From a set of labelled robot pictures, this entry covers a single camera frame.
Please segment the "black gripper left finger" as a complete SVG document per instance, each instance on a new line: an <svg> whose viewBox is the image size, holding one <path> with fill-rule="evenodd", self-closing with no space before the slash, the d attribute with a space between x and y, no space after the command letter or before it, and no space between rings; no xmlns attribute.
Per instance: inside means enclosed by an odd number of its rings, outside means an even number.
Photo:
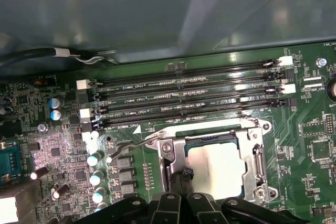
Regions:
<svg viewBox="0 0 336 224"><path fill-rule="evenodd" d="M147 203L140 197L126 198L105 208L101 223L179 223L183 173L169 179L170 191Z"/></svg>

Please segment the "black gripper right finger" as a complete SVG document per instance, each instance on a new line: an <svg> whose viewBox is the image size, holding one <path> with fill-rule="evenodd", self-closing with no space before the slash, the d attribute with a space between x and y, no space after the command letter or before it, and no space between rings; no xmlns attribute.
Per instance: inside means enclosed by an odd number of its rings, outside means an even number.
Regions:
<svg viewBox="0 0 336 224"><path fill-rule="evenodd" d="M218 204L204 193L195 193L191 181L194 172L184 168L181 181L186 202L198 223L309 223L287 210L272 211L239 197L229 197Z"/></svg>

